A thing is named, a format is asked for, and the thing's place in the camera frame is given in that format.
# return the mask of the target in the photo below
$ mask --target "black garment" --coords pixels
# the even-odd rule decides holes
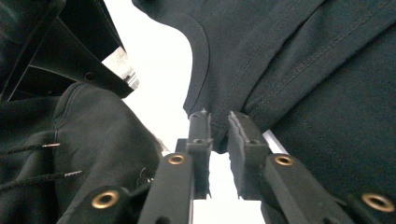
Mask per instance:
[[[184,108],[211,112],[218,152],[242,111],[332,195],[396,198],[396,1],[133,2],[189,39]]]
[[[0,223],[65,223],[94,189],[136,189],[159,151],[118,96],[90,85],[0,104]]]

